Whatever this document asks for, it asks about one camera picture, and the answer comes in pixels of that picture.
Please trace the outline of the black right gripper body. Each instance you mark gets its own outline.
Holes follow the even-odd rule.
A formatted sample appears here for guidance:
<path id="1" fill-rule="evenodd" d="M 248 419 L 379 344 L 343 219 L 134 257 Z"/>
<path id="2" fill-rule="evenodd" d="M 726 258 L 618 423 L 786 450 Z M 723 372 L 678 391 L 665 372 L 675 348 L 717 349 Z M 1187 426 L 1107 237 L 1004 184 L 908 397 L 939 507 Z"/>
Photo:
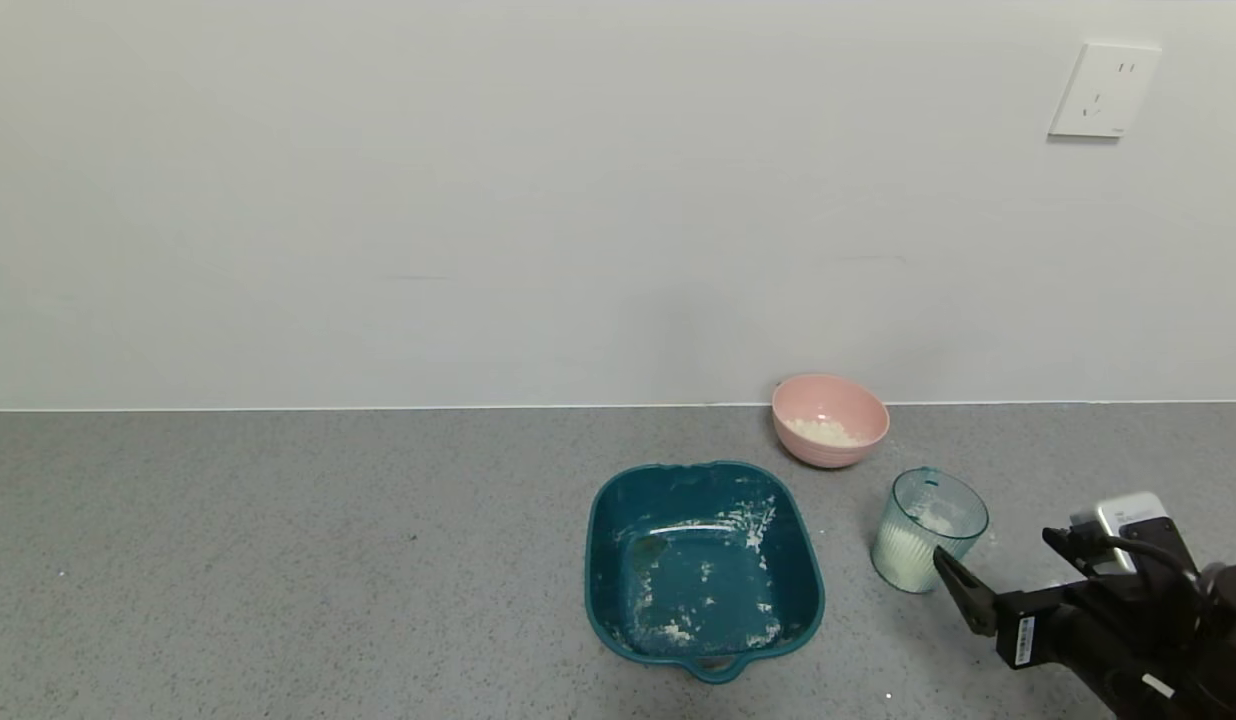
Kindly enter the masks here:
<path id="1" fill-rule="evenodd" d="M 1145 700 L 1145 667 L 1135 653 L 1127 605 L 1098 582 L 999 594 L 996 651 L 1015 671 L 1060 664 L 1103 705 Z"/>

